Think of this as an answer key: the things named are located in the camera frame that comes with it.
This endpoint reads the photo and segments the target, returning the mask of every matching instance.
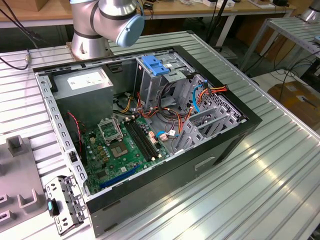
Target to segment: blue tab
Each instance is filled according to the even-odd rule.
[[[142,56],[143,63],[150,69],[155,76],[167,74],[170,72],[168,68],[165,68],[161,61],[155,56]]]
[[[49,208],[49,211],[51,211],[51,209],[52,209],[52,203],[49,201],[48,202],[48,208]]]

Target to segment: metal bracket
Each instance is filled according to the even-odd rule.
[[[45,185],[46,192],[51,201],[56,202],[59,214],[54,222],[60,236],[77,228],[88,217],[86,205],[79,186],[73,175],[57,176]]]
[[[169,72],[167,74],[164,74],[163,76],[165,77],[165,79],[167,79],[169,83],[175,83],[176,81],[186,79],[186,76],[179,70]]]
[[[106,135],[106,133],[103,130],[103,126],[107,126],[107,125],[113,125],[114,129],[116,130],[116,133],[108,136]],[[106,118],[105,120],[102,120],[99,124],[98,124],[98,128],[101,132],[101,135],[105,141],[106,144],[110,144],[112,140],[117,139],[120,140],[124,137],[124,135],[121,132],[121,129],[119,127],[119,125],[116,123],[116,120],[114,118],[108,119]]]

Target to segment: aluminum extrusion table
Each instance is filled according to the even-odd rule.
[[[284,18],[270,18],[266,19],[261,26],[259,32],[256,34],[252,44],[244,55],[243,61],[241,63],[240,69],[243,71],[248,60],[250,59],[252,53],[256,49],[259,41],[263,37],[265,31],[269,28],[274,29],[274,33],[271,40],[265,45],[261,52],[261,55],[270,47],[272,42],[276,39],[278,34],[285,36],[290,39],[295,44],[300,46],[300,50],[292,57],[294,59],[293,65],[297,60],[299,60],[299,55],[302,50],[305,49],[311,54],[315,54],[316,57],[320,57],[320,45],[314,41],[316,36],[320,36],[320,23],[310,24],[298,17],[284,17]]]
[[[143,36],[125,49],[110,43],[115,54],[172,45],[228,84],[263,122],[221,164],[99,239],[307,239],[320,222],[320,137],[195,34]],[[22,66],[25,54],[1,57]],[[31,56],[32,67],[73,61],[65,46]],[[0,69],[0,143],[28,137],[43,185],[69,175],[32,70]],[[11,240],[93,238],[89,219],[59,238],[48,211],[0,233]]]

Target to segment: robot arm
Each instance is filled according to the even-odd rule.
[[[313,0],[309,8],[300,16],[308,23],[318,23],[320,17],[320,0]]]
[[[79,59],[108,56],[108,39],[130,47],[140,37],[144,17],[133,0],[70,0],[74,35],[72,53]]]

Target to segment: ram slot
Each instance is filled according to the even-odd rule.
[[[136,129],[136,132],[138,133],[138,135],[140,136],[140,139],[144,142],[146,148],[148,149],[148,151],[151,153],[151,155],[156,158],[157,157],[157,152],[154,149],[154,147],[152,146],[152,144],[150,143],[150,141],[148,140],[148,138],[146,137],[146,135],[144,134],[144,132],[141,130],[141,128],[138,126],[138,124],[134,121],[131,123],[133,128]]]
[[[135,122],[126,122],[125,127],[148,162],[157,157],[157,152]]]

